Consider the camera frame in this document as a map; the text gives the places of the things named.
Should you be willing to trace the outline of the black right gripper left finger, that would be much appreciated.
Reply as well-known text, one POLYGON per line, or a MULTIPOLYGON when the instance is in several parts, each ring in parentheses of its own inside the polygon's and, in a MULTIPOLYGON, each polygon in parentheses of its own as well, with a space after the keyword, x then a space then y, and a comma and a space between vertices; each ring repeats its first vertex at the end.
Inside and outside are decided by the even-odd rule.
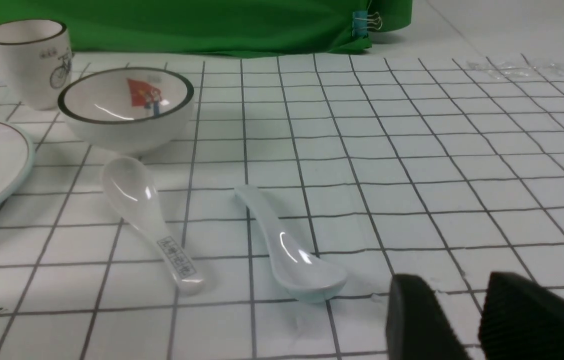
POLYGON ((467 360, 435 292, 419 276, 392 277, 385 322, 390 360, 467 360))

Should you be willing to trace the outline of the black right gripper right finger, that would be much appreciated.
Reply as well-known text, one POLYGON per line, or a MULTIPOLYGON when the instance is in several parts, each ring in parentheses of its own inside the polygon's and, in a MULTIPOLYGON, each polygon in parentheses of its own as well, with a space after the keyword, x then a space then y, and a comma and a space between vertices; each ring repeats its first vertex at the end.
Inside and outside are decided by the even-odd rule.
POLYGON ((488 360, 564 360, 564 298, 514 272, 494 271, 478 339, 488 360))

